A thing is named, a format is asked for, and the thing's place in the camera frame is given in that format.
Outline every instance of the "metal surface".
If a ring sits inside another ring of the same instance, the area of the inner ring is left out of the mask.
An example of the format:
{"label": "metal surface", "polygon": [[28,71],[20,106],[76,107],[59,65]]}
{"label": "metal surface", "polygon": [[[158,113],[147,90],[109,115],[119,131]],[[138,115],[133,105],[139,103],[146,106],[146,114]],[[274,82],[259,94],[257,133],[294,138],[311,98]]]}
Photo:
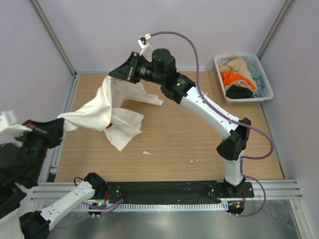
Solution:
{"label": "metal surface", "polygon": [[263,44],[261,45],[261,47],[259,48],[259,51],[257,53],[257,57],[259,59],[262,58],[267,46],[269,45],[269,43],[271,42],[271,40],[274,38],[276,32],[278,31],[278,29],[280,28],[283,20],[285,19],[285,17],[287,16],[287,14],[289,13],[291,7],[294,5],[296,0],[286,0],[283,7],[281,8],[280,12],[278,13],[278,16],[276,17],[275,22],[273,23],[273,25],[271,26]]}
{"label": "metal surface", "polygon": [[[263,200],[263,193],[260,186],[255,181],[252,183],[255,197],[247,198],[249,200]],[[296,180],[260,180],[267,194],[267,200],[281,199],[302,199],[301,192]],[[31,202],[54,203],[67,193],[74,189],[73,183],[39,183],[39,186],[34,187],[30,194]]]}
{"label": "metal surface", "polygon": [[41,6],[39,5],[37,0],[29,0],[29,2],[31,3],[33,9],[35,10],[36,14],[38,15],[39,19],[41,20],[44,28],[46,29],[46,31],[48,32],[51,40],[53,41],[56,49],[58,50],[58,52],[60,53],[65,65],[67,66],[67,68],[69,69],[69,71],[71,72],[71,74],[73,75],[73,77],[75,77],[76,73],[75,70],[69,60],[69,58],[67,57],[61,43],[59,42],[59,39],[57,38],[57,36],[55,35],[48,19],[46,18]]}
{"label": "metal surface", "polygon": [[[245,213],[260,201],[247,202]],[[87,213],[70,213],[57,226],[71,225]],[[49,239],[301,239],[289,200],[269,201],[251,218],[226,212],[116,213],[89,218],[66,229],[53,229]]]}
{"label": "metal surface", "polygon": [[302,238],[315,239],[319,238],[315,229],[314,222],[311,221],[310,212],[304,200],[290,200],[296,222]]}

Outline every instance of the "wooden surface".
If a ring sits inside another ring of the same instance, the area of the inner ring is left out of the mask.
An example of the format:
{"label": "wooden surface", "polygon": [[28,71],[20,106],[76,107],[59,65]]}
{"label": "wooden surface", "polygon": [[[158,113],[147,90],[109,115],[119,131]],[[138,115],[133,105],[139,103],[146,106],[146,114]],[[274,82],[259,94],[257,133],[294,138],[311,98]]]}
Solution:
{"label": "wooden surface", "polygon": [[[195,79],[195,72],[185,72]],[[72,110],[94,98],[106,74],[82,75]],[[258,105],[226,106],[215,72],[200,72],[201,89],[231,114],[247,117],[252,125],[268,132],[265,118]],[[125,101],[123,108],[145,115],[142,133],[135,136],[119,152],[103,132],[86,128],[68,132],[58,166],[56,182],[72,182],[96,172],[106,181],[187,181],[221,180],[224,160],[216,151],[219,134],[192,111],[166,99],[158,85],[143,82],[150,94],[164,100],[162,106]],[[246,155],[261,156],[270,149],[268,141],[251,131]],[[244,172],[258,179],[282,179],[275,153],[259,161],[245,160]]]}

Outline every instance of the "laundry basket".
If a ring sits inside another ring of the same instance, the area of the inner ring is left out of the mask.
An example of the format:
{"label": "laundry basket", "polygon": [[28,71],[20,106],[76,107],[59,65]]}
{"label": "laundry basket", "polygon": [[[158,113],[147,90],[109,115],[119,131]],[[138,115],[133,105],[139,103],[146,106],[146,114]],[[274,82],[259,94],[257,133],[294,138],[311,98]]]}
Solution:
{"label": "laundry basket", "polygon": [[256,55],[253,55],[253,54],[245,54],[245,53],[244,54],[243,53],[235,53],[235,54],[240,56],[241,58],[243,58],[247,63],[252,64],[253,67],[255,67],[256,70],[261,73],[261,75],[264,77],[265,86],[264,86],[262,94],[261,94],[262,96],[258,97],[258,98],[256,97],[256,98],[248,98],[248,99],[231,99],[231,98],[226,97],[226,91],[224,88],[223,79],[220,75],[218,63],[226,61],[228,57],[230,57],[234,54],[215,56],[215,58],[214,58],[215,66],[216,66],[220,86],[223,90],[226,104],[228,106],[256,104],[256,103],[260,103],[260,102],[265,101],[265,100],[270,100],[272,97],[274,97],[274,92],[271,89],[271,86],[270,86],[270,83],[269,83],[268,78],[266,76],[266,73],[265,73],[258,57]]}

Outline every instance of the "white towel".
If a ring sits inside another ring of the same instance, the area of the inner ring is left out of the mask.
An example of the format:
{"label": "white towel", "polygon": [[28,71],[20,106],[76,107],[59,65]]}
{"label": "white towel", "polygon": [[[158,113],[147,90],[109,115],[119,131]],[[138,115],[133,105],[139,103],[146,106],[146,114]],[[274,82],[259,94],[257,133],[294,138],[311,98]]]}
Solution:
{"label": "white towel", "polygon": [[0,135],[18,137],[23,132],[31,131],[29,127],[16,124],[16,117],[13,111],[2,111],[0,115]]}
{"label": "white towel", "polygon": [[120,108],[124,100],[134,100],[161,106],[157,95],[148,94],[141,83],[132,84],[107,76],[95,98],[75,112],[63,113],[64,130],[78,126],[104,131],[107,139],[121,151],[131,139],[141,133],[144,115]]}

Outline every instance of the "white wall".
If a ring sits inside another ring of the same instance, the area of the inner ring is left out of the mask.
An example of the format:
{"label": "white wall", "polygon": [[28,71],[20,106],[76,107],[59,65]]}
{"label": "white wall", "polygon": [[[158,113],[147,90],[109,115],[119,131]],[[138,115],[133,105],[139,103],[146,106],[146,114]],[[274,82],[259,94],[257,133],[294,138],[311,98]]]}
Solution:
{"label": "white wall", "polygon": [[52,120],[70,83],[71,74],[30,3],[1,1],[0,111],[14,109],[20,122]]}
{"label": "white wall", "polygon": [[[174,30],[193,40],[201,69],[218,53],[257,53],[284,0],[39,0],[77,71],[107,71],[139,51],[138,37]],[[191,47],[177,36],[157,36],[180,69],[195,69]]]}
{"label": "white wall", "polygon": [[319,1],[296,1],[262,64],[274,90],[264,103],[284,171],[319,226]]}

